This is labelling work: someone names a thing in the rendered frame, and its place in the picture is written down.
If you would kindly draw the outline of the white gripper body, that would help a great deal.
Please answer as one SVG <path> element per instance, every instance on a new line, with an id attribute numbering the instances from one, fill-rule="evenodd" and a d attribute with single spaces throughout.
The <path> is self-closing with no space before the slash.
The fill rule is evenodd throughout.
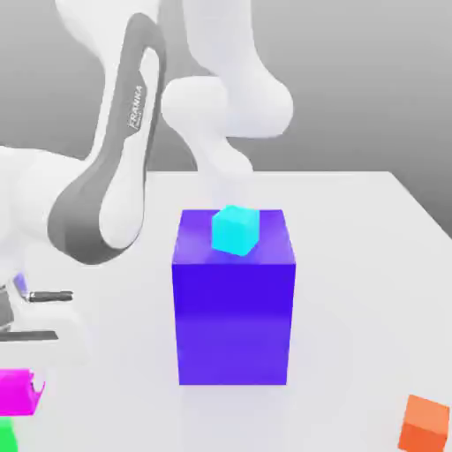
<path id="1" fill-rule="evenodd" d="M 69 305 L 27 305 L 0 331 L 0 367 L 76 365 L 87 351 L 86 330 Z"/>

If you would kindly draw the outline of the small magenta cube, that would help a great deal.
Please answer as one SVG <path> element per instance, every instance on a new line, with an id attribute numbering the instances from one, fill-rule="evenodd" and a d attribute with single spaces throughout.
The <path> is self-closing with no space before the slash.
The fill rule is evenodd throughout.
<path id="1" fill-rule="evenodd" d="M 34 387 L 29 369 L 0 369 L 0 417 L 33 416 L 44 389 Z"/>

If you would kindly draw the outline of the small green cube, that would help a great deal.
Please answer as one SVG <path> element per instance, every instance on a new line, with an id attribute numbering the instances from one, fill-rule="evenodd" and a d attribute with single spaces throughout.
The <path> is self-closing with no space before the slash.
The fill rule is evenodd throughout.
<path id="1" fill-rule="evenodd" d="M 18 443 L 10 418 L 0 417 L 0 452 L 18 452 Z"/>

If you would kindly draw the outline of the small cyan cube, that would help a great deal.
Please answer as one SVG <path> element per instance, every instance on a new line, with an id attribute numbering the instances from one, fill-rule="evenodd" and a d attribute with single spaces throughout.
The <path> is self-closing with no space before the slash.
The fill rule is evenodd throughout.
<path id="1" fill-rule="evenodd" d="M 260 240 L 260 211 L 228 205 L 212 217 L 212 248 L 245 256 Z"/>

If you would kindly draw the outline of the small orange cube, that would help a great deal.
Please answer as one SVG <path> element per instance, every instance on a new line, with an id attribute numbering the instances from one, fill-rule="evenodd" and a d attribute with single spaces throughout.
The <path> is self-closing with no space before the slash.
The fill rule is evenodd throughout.
<path id="1" fill-rule="evenodd" d="M 409 395 L 398 447 L 404 452 L 444 452 L 449 416 L 447 405 Z"/>

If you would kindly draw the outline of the large purple box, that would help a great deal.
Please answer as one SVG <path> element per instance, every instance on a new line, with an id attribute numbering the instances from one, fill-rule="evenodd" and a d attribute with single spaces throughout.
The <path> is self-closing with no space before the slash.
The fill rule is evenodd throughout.
<path id="1" fill-rule="evenodd" d="M 171 263 L 182 385 L 287 381 L 296 258 L 281 210 L 244 257 L 211 246 L 213 210 L 183 210 Z"/>

